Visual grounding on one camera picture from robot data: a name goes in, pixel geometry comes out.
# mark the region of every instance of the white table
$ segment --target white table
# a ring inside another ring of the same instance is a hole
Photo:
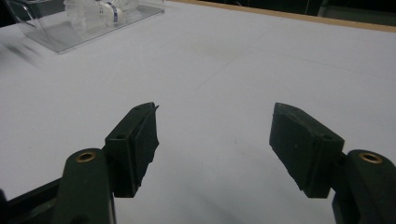
[[[0,183],[62,175],[135,105],[160,146],[119,223],[334,223],[268,144],[275,102],[396,161],[396,34],[165,2],[165,13],[62,55],[0,29]]]

